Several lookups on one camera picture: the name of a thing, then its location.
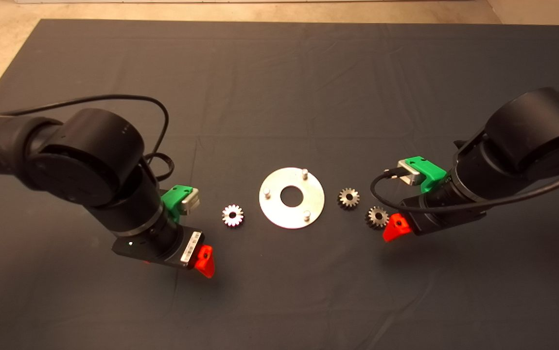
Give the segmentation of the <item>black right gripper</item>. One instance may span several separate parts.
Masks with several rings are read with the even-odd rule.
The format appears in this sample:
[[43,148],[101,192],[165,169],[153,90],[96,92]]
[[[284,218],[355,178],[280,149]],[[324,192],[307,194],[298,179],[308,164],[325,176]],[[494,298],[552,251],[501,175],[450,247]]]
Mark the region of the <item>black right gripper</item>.
[[[401,201],[402,206],[417,207],[421,209],[437,208],[440,206],[453,206],[470,204],[472,201],[462,195],[453,193],[424,193],[406,198]],[[391,242],[406,234],[413,232],[417,236],[439,232],[448,228],[479,221],[486,217],[485,210],[470,209],[446,213],[394,213],[390,216],[388,224],[383,231],[385,242]]]

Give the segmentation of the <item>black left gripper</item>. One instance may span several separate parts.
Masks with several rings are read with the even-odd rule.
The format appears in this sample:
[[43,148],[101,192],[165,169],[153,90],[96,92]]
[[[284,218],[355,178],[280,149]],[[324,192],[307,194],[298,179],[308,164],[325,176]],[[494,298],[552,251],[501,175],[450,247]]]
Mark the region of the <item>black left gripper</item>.
[[194,268],[211,279],[215,274],[213,247],[203,245],[204,233],[182,225],[164,225],[138,235],[117,238],[111,250],[122,257],[186,270]]

